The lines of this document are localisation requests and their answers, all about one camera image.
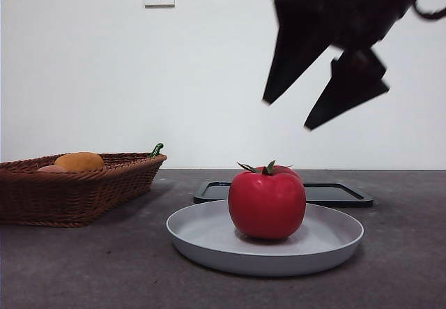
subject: gray table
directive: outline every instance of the gray table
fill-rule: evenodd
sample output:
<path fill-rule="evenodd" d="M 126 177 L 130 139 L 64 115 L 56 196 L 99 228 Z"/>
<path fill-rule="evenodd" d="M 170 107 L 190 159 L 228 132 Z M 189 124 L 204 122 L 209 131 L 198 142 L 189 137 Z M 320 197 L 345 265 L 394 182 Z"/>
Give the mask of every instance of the gray table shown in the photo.
<path fill-rule="evenodd" d="M 203 181 L 238 172 L 162 169 L 149 194 L 84 228 L 0 226 L 1 309 L 446 308 L 446 172 L 299 171 L 375 205 L 343 209 L 365 228 L 346 263 L 276 279 L 195 264 L 165 229 Z"/>

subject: plate rim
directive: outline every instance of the plate rim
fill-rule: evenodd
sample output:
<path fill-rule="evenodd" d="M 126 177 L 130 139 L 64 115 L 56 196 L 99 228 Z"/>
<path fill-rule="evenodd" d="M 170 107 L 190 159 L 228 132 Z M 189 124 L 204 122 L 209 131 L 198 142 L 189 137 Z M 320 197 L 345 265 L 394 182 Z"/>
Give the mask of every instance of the plate rim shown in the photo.
<path fill-rule="evenodd" d="M 190 242 L 190 241 L 186 241 L 185 239 L 182 239 L 181 237 L 179 237 L 179 236 L 178 236 L 178 235 L 177 235 L 177 234 L 170 228 L 170 226 L 169 226 L 169 221 L 170 221 L 170 220 L 171 220 L 177 213 L 180 213 L 181 211 L 184 211 L 185 209 L 193 208 L 193 207 L 199 207 L 199 206 L 203 206 L 204 204 L 209 204 L 209 203 L 220 203 L 220 204 L 223 204 L 223 203 L 225 203 L 225 202 L 228 203 L 227 200 L 218 200 L 218 201 L 204 202 L 204 203 L 200 203 L 200 204 L 193 204 L 193 205 L 190 205 L 190 206 L 186 206 L 186 207 L 184 207 L 184 208 L 181 208 L 181 209 L 175 211 L 174 213 L 172 213 L 172 214 L 167 218 L 167 220 L 166 220 L 166 228 L 167 228 L 167 230 L 169 231 L 169 233 L 170 233 L 175 239 L 178 239 L 179 241 L 182 241 L 183 243 L 186 243 L 187 245 L 190 245 L 190 246 L 194 246 L 194 247 L 196 247 L 196 248 L 205 249 L 205 250 L 212 250 L 212 251 L 215 251 L 215 252 L 221 252 L 221 253 L 232 254 L 232 255 L 247 255 L 247 256 L 255 256 L 255 257 L 306 257 L 306 256 L 321 255 L 321 254 L 326 254 L 326 253 L 333 253 L 333 252 L 335 252 L 335 251 L 343 250 L 344 248 L 348 248 L 348 247 L 351 247 L 351 246 L 356 245 L 356 244 L 362 239 L 362 237 L 364 236 L 364 226 L 361 224 L 361 222 L 360 222 L 359 220 L 357 220 L 357 219 L 354 218 L 353 216 L 350 216 L 350 215 L 348 215 L 347 213 L 344 213 L 344 212 L 342 212 L 342 211 L 339 211 L 339 210 L 336 210 L 336 209 L 333 209 L 333 208 L 330 208 L 330 207 L 327 207 L 327 206 L 320 206 L 320 205 L 317 205 L 317 204 L 310 204 L 310 203 L 307 203 L 307 207 L 308 207 L 309 205 L 311 205 L 311 208 L 316 208 L 316 209 L 317 209 L 317 208 L 329 209 L 330 211 L 334 211 L 334 212 L 337 212 L 337 213 L 341 213 L 341 214 L 343 214 L 344 216 L 347 216 L 348 218 L 352 219 L 354 222 L 356 222 L 356 223 L 360 226 L 361 231 L 360 231 L 359 236 L 358 236 L 357 238 L 353 239 L 352 241 L 350 241 L 350 242 L 348 242 L 348 243 L 346 243 L 346 244 L 344 244 L 344 245 L 342 245 L 342 246 L 339 246 L 339 247 L 337 247 L 337 248 L 333 248 L 333 249 L 331 249 L 331 250 L 321 250 L 321 251 L 317 251 L 317 252 L 313 252 L 313 253 L 305 253 L 305 254 L 299 254 L 299 253 L 293 253 L 293 254 L 278 254 L 278 253 L 247 253 L 247 252 L 243 252 L 243 253 L 242 253 L 242 252 L 234 252 L 234 251 L 230 251 L 230 250 L 220 250 L 220 249 L 216 249 L 216 248 L 209 248 L 209 247 L 205 247 L 205 246 L 197 245 L 197 244 L 192 243 L 192 242 Z"/>

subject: woven basket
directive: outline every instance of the woven basket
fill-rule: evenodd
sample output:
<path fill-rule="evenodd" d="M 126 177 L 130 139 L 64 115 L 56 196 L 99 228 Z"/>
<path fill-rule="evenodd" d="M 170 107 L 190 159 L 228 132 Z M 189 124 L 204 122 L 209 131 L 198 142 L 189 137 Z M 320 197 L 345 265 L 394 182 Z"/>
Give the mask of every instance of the woven basket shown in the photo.
<path fill-rule="evenodd" d="M 83 227 L 150 190 L 165 155 L 101 153 L 96 171 L 37 172 L 62 154 L 0 164 L 0 223 Z"/>

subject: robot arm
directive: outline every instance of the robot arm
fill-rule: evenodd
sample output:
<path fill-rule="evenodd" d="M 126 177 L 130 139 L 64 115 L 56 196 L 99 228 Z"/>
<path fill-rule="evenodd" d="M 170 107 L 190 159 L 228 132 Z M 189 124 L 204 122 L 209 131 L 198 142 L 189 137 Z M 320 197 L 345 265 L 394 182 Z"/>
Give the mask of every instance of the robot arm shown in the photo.
<path fill-rule="evenodd" d="M 274 0 L 279 32 L 263 99 L 273 103 L 325 51 L 344 51 L 305 126 L 314 129 L 389 89 L 385 67 L 371 50 L 416 0 Z M 446 9 L 434 14 L 438 19 Z"/>

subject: round plate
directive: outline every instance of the round plate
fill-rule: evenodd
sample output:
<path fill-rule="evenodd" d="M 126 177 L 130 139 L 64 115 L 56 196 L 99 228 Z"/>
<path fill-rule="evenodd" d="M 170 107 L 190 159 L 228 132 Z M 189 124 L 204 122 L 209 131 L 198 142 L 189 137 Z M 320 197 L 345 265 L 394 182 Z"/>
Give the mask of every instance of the round plate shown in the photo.
<path fill-rule="evenodd" d="M 174 245 L 189 259 L 220 271 L 251 276 L 298 276 L 345 262 L 364 228 L 353 217 L 307 204 L 299 229 L 287 239 L 266 241 L 240 233 L 226 200 L 183 208 L 167 219 Z"/>

